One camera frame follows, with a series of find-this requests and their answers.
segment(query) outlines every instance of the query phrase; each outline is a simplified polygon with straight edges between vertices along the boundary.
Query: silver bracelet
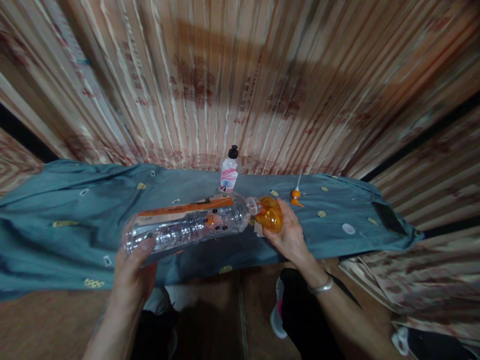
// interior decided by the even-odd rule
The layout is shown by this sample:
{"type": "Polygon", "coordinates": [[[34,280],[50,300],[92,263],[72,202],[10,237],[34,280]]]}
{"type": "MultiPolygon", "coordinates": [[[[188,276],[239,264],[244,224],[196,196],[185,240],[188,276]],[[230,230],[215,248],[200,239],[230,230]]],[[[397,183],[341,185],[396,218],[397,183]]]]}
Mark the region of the silver bracelet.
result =
{"type": "Polygon", "coordinates": [[[311,292],[313,295],[318,295],[320,293],[324,293],[328,290],[330,290],[334,286],[334,280],[330,275],[328,275],[328,281],[326,282],[325,285],[319,286],[319,287],[310,287],[307,285],[308,291],[311,292]]]}

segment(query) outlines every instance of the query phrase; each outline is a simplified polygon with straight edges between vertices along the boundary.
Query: bottle label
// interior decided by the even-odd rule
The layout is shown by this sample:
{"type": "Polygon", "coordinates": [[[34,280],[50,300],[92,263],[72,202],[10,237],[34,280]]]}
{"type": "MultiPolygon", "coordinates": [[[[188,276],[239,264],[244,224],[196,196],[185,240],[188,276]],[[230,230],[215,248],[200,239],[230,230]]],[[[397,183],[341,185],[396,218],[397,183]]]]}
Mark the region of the bottle label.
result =
{"type": "Polygon", "coordinates": [[[228,168],[221,172],[220,177],[220,191],[224,193],[231,193],[234,190],[235,182],[239,173],[234,168],[228,168]]]}
{"type": "Polygon", "coordinates": [[[163,207],[160,209],[142,211],[135,219],[139,226],[152,225],[166,221],[182,219],[188,212],[193,211],[211,211],[216,214],[218,209],[229,208],[234,205],[234,201],[226,194],[218,194],[206,199],[178,206],[163,207]]]}

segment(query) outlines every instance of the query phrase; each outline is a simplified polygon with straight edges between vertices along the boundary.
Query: pink curtain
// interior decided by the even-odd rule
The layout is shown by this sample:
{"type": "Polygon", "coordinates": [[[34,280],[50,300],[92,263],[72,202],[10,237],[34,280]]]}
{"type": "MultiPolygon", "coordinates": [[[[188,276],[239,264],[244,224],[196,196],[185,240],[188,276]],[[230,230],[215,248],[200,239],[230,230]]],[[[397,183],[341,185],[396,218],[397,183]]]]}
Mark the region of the pink curtain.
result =
{"type": "Polygon", "coordinates": [[[6,0],[0,100],[87,163],[359,178],[479,89],[479,8],[6,0]]]}
{"type": "Polygon", "coordinates": [[[480,215],[480,106],[372,180],[419,230],[480,215]]]}
{"type": "Polygon", "coordinates": [[[341,267],[398,314],[394,323],[480,344],[480,226],[341,267]]]}
{"type": "Polygon", "coordinates": [[[0,197],[42,171],[43,163],[0,129],[0,197]]]}

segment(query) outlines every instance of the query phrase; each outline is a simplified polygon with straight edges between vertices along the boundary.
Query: pink label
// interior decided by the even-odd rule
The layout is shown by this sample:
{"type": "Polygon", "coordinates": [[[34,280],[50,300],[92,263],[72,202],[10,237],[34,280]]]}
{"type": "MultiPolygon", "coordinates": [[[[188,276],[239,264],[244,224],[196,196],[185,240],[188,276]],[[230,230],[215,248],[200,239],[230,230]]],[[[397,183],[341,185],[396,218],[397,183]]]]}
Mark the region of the pink label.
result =
{"type": "Polygon", "coordinates": [[[234,190],[235,182],[239,173],[234,168],[229,168],[221,172],[220,191],[231,193],[234,190]]]}

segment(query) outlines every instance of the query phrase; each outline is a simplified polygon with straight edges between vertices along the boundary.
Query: orange label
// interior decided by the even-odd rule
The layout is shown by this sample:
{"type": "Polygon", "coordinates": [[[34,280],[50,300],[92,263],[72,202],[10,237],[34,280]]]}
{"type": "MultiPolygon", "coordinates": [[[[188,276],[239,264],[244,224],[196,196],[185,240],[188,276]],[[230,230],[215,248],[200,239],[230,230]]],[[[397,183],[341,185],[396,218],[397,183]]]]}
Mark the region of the orange label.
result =
{"type": "Polygon", "coordinates": [[[181,213],[187,213],[187,212],[196,211],[196,210],[224,208],[224,207],[229,207],[233,205],[234,205],[234,201],[230,196],[224,197],[221,199],[214,199],[214,200],[210,200],[209,198],[206,198],[202,202],[194,202],[194,203],[185,204],[185,205],[162,207],[160,209],[142,211],[138,214],[138,216],[181,214],[181,213]]]}

